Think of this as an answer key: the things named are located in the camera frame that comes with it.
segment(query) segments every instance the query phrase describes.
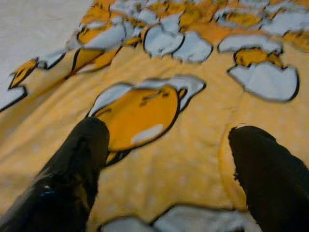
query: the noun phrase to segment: white floor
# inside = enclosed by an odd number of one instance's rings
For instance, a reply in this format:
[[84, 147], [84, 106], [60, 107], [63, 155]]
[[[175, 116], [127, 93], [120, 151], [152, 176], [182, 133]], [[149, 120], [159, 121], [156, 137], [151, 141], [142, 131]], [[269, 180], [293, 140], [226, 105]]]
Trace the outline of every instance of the white floor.
[[29, 59], [62, 48], [92, 0], [0, 0], [0, 81]]

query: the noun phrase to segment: yellow blanket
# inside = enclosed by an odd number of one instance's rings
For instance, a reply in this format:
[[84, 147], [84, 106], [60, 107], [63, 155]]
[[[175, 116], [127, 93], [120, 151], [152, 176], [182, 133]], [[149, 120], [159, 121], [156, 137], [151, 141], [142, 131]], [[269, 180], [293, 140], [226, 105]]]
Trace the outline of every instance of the yellow blanket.
[[309, 164], [309, 2], [94, 0], [64, 49], [1, 85], [0, 215], [86, 116], [109, 160], [88, 227], [177, 203], [246, 210], [227, 135], [252, 125]]

